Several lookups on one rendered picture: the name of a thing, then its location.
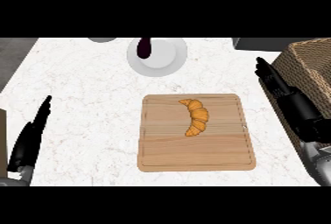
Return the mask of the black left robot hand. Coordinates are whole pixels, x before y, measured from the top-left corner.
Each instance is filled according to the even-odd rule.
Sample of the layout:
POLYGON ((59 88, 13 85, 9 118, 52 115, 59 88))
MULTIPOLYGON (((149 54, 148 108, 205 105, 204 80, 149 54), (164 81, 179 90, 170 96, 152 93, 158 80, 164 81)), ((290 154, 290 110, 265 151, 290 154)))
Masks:
POLYGON ((19 172, 19 168, 27 165, 36 166, 41 136, 50 114, 50 100, 52 96, 49 95, 36 113, 34 121, 25 124, 25 127, 19 133, 6 168, 9 172, 19 172))

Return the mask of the wooden cutting board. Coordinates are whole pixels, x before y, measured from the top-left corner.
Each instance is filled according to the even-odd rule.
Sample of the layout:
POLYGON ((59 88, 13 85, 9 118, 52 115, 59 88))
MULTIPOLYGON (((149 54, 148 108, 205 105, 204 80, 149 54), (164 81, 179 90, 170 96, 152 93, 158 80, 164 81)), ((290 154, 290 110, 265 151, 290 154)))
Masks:
POLYGON ((142 100, 138 167, 145 172, 256 167, 237 94, 149 94, 142 100))

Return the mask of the golden croissant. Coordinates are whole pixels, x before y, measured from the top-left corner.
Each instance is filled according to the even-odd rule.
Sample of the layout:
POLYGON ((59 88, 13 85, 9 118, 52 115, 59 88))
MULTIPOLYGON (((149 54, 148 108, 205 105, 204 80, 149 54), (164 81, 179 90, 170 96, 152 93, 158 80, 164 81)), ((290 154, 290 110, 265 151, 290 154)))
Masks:
POLYGON ((183 99, 179 100, 179 103, 186 106, 191 113, 191 126, 186 130, 185 136, 195 137, 205 131, 210 113, 207 108, 203 106, 203 102, 197 99, 183 99))

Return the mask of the brown wicker basket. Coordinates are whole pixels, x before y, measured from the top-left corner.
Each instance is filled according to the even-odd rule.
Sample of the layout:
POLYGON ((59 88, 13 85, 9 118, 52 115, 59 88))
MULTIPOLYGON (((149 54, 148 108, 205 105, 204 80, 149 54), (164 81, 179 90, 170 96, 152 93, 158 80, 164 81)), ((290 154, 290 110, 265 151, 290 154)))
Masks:
MULTIPOLYGON (((269 64, 273 66, 287 84, 303 91, 324 118, 331 119, 331 38, 319 38, 290 44, 275 61, 269 64)), ((303 141, 290 128, 276 100, 262 81, 260 84, 303 161, 303 150, 300 147, 300 142, 303 141)), ((316 142, 318 148, 330 145, 331 143, 316 142)))

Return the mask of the white round plate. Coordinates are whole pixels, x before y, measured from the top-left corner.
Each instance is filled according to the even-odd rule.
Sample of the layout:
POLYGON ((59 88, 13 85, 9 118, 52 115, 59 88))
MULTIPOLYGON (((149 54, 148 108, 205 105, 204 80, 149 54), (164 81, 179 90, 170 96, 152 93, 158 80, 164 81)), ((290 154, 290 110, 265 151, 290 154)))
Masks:
POLYGON ((129 44, 127 61, 130 68, 143 76, 161 77, 179 71, 188 59, 188 46, 182 38, 152 38, 151 55, 142 59, 138 55, 140 38, 129 44))

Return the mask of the dark purple eggplant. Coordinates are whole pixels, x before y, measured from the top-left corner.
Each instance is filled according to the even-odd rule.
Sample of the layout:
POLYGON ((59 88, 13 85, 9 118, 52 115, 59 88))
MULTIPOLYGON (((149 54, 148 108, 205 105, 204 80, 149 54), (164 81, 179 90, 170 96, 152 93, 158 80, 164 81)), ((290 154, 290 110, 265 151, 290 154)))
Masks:
POLYGON ((151 56, 151 38, 142 38, 138 44, 138 56, 146 59, 151 56))

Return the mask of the dark grey appliance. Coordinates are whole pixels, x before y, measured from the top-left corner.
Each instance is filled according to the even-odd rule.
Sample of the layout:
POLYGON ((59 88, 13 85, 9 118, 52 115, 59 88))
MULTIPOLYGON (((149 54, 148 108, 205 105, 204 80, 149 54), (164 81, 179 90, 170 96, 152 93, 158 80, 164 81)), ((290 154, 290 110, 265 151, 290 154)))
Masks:
POLYGON ((294 42, 312 40, 312 38, 232 38, 235 50, 281 52, 294 42))

